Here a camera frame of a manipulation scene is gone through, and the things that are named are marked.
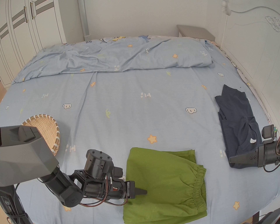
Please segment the white headboard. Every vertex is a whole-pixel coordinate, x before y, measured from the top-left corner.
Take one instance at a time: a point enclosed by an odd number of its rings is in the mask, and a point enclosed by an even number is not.
[[[223,0],[216,43],[280,129],[280,0]]]

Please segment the folded green garment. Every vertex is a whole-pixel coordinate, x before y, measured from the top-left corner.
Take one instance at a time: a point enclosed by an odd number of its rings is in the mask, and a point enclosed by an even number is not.
[[[206,169],[197,165],[195,151],[163,152],[132,148],[126,180],[147,190],[129,199],[123,220],[142,224],[184,224],[207,215]]]

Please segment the wardrobe handle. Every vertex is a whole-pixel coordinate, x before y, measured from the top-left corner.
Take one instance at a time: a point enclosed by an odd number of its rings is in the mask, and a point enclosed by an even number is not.
[[[30,2],[30,10],[31,10],[31,16],[32,16],[32,19],[34,19],[35,17],[33,16],[33,11],[32,11],[32,4],[33,4],[33,2]]]
[[[24,7],[23,7],[24,19],[25,19],[25,22],[26,22],[26,23],[28,23],[28,19],[26,18],[26,12],[25,12],[25,9],[26,9],[26,7],[24,6]]]

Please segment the nightstand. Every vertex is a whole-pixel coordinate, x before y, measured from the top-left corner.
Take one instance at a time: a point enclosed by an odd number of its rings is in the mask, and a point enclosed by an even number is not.
[[[177,27],[179,29],[179,37],[192,37],[215,41],[215,37],[204,28],[185,25],[177,25]]]

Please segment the wicker basket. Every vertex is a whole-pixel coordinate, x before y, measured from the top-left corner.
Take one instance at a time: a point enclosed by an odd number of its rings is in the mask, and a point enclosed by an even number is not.
[[[60,143],[60,132],[57,122],[47,114],[38,114],[28,118],[21,125],[36,127],[50,150],[56,155]]]

